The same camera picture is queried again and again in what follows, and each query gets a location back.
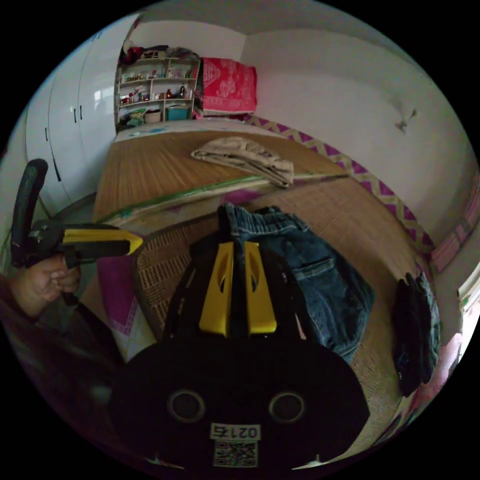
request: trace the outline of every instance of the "woven mat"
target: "woven mat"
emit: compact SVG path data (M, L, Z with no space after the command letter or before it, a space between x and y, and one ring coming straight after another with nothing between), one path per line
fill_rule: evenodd
M394 332L390 314L397 281L406 272L417 273L417 255L402 225L351 178L272 193L245 207L255 210L269 205L304 220L375 290L376 302L351 363L371 412L362 433L345 454L354 455L375 442L402 399L392 357ZM190 244L214 232L217 226L215 214L194 219L152 234L137 251L133 269L136 293L158 340L170 298L190 261Z
M207 142L232 135L235 132L175 132L112 143L98 185L93 220L153 199L247 177L249 174L238 168L212 165L191 157L194 150ZM329 158L288 138L244 132L241 136L291 160L296 174L345 174Z

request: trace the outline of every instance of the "beige fabric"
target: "beige fabric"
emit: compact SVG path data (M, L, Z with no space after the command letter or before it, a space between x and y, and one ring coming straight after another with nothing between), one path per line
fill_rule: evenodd
M262 175L278 187L291 187L294 164L259 143L241 136L216 138L191 153L194 159Z

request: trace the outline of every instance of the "white wardrobe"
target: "white wardrobe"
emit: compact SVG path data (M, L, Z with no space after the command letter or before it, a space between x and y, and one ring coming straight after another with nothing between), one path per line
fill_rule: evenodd
M48 163L40 198L50 215L97 191L116 136L119 55L137 17L126 16L80 45L30 101L26 153Z

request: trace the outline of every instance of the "yellow plastic part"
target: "yellow plastic part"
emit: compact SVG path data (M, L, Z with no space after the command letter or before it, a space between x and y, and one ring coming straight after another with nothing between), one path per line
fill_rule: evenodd
M272 334L277 329L277 321L262 265L259 244L246 241L244 245L248 333L250 335Z
M202 332L228 335L233 273L234 243L220 243L201 312Z
M144 242L143 238L140 238L127 230L67 228L63 235L64 244L79 242L111 242L119 240L130 242L130 251L128 252L128 255L131 255Z

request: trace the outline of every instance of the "qr code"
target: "qr code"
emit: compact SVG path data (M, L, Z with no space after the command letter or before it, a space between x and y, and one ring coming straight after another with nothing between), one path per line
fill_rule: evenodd
M248 468L258 464L257 441L215 441L214 467Z

